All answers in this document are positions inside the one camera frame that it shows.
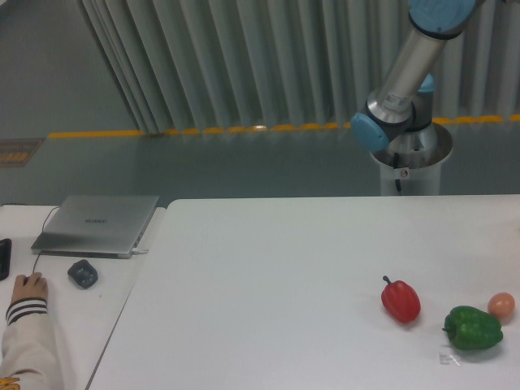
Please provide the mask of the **cream striped sleeve forearm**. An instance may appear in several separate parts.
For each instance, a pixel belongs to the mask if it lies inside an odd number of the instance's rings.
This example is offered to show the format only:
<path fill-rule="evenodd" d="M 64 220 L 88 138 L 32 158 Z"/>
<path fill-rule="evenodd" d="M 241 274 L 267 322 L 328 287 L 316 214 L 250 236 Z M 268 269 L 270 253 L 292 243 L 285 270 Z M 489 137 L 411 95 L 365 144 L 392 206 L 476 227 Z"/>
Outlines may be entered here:
<path fill-rule="evenodd" d="M 1 388 L 64 388 L 54 327 L 43 298 L 15 301 L 6 311 Z"/>

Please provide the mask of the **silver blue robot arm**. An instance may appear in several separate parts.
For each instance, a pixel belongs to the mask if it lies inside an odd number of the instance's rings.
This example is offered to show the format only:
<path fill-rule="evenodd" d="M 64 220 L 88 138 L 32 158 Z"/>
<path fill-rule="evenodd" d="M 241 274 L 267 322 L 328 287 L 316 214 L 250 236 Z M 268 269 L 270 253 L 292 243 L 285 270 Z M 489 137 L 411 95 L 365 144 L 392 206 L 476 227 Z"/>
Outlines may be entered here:
<path fill-rule="evenodd" d="M 381 86 L 350 121 L 361 145 L 370 151 L 383 150 L 402 133 L 430 124 L 435 90 L 431 68 L 446 43 L 463 32 L 482 4 L 472 0 L 409 2 L 412 28 L 405 44 Z"/>

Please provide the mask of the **person's hand on mouse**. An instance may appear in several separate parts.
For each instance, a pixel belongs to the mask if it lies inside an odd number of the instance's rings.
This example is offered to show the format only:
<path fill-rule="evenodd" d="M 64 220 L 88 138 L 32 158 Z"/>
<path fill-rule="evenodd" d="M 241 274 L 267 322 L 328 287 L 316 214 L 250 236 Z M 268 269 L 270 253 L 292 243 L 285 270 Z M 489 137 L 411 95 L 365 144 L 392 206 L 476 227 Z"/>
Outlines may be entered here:
<path fill-rule="evenodd" d="M 17 275 L 15 277 L 11 303 L 23 299 L 48 299 L 48 284 L 41 272 L 34 272 L 29 276 Z"/>

